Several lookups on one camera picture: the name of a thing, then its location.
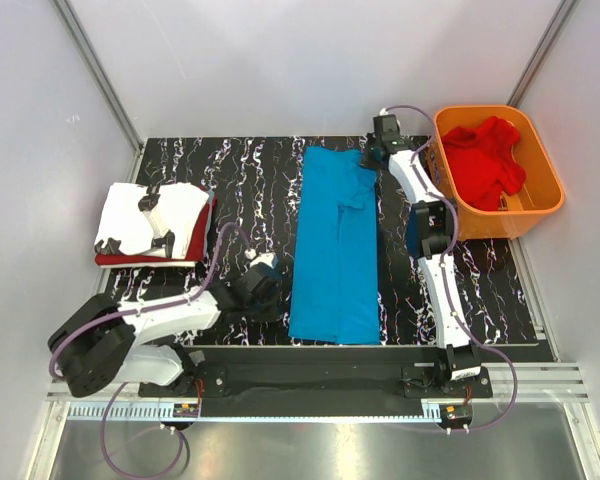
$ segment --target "red cloth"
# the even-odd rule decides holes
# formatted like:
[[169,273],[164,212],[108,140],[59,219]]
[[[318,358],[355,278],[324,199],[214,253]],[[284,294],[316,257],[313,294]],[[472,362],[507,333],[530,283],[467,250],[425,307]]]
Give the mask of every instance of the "red cloth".
[[478,128],[456,127],[442,137],[458,194],[480,210],[498,210],[500,195],[518,193],[527,178],[511,155],[520,133],[506,120],[491,117]]
[[187,264],[194,265],[195,262],[199,262],[206,255],[206,240],[207,224],[211,223],[211,212],[210,209],[214,209],[217,203],[217,199],[214,198],[211,204],[207,203],[198,215],[198,220],[193,227],[193,233],[191,235],[191,241],[189,242],[189,250],[187,250],[187,256],[182,260],[174,261],[172,258],[162,257],[151,257],[148,255],[96,255],[96,263],[103,267],[117,267],[119,265],[135,265],[141,267],[145,264],[173,264],[175,262],[181,262],[182,266]]

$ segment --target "black and white marble pattern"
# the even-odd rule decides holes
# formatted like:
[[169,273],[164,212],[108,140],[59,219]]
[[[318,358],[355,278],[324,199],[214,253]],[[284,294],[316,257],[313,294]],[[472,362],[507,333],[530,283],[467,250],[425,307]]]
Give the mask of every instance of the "black and white marble pattern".
[[[425,137],[413,139],[421,144]],[[364,147],[362,137],[169,138],[147,143],[137,182],[143,185],[191,182],[216,192],[211,236],[227,221],[238,221],[259,251],[274,250],[284,276],[280,321],[246,322],[204,332],[183,332],[175,340],[191,345],[315,345],[288,336],[293,255],[307,146],[332,150]],[[379,174],[378,304],[383,345],[435,341],[433,310],[424,277],[405,248],[408,203],[396,180]],[[233,241],[219,276],[244,271],[244,247]],[[455,250],[456,279],[472,332],[487,343],[536,343],[535,330],[506,240],[474,240]],[[115,299],[149,300],[199,285],[208,264],[195,269],[113,270],[107,292]]]

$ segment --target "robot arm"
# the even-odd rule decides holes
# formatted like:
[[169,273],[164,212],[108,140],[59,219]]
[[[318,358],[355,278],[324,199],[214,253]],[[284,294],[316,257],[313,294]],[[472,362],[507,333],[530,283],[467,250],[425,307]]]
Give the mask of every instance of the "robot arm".
[[444,384],[475,377],[481,369],[477,346],[458,325],[460,322],[466,326],[464,313],[454,312],[451,307],[461,305],[453,275],[453,254],[442,255],[453,237],[451,212],[417,156],[414,158],[413,149],[401,137],[395,115],[383,113],[374,118],[374,134],[369,136],[362,166],[387,169],[411,204],[407,248],[424,273],[433,304],[439,381]]
[[205,330],[218,322],[277,320],[277,263],[274,253],[260,255],[238,279],[216,282],[193,301],[197,289],[141,303],[95,295],[51,336],[49,350],[54,353],[69,335],[117,312],[119,318],[84,331],[58,356],[57,365],[72,395],[86,397],[111,382],[169,385],[174,390],[186,383],[191,388],[191,377],[196,376],[193,361],[171,346],[147,343],[184,330]]

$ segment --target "folded blue cloth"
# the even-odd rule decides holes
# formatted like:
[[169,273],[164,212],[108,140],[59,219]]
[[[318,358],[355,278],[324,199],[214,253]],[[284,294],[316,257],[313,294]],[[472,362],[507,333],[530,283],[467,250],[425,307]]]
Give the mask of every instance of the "folded blue cloth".
[[309,147],[291,292],[289,335],[373,345],[378,315],[376,174],[357,150]]

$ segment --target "folded clothes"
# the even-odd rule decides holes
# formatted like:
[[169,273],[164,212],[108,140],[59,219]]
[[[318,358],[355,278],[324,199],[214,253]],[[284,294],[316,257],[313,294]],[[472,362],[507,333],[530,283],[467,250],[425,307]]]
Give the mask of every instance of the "folded clothes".
[[209,200],[200,212],[198,221],[193,228],[191,241],[187,256],[183,260],[171,258],[150,257],[148,255],[96,255],[96,264],[102,268],[125,268],[125,267],[195,267],[196,263],[207,256],[207,237],[211,227],[213,210],[218,203],[212,191],[207,192]]
[[[142,211],[140,202],[145,199],[148,206]],[[102,209],[96,253],[183,260],[208,199],[206,192],[189,183],[163,185],[153,194],[146,186],[114,183]]]
[[442,145],[460,198],[479,210],[495,211],[500,196],[518,193],[526,180],[511,148],[520,133],[497,117],[478,128],[456,127],[442,137]]
[[289,335],[373,345],[378,315],[376,174],[357,150],[304,155]]

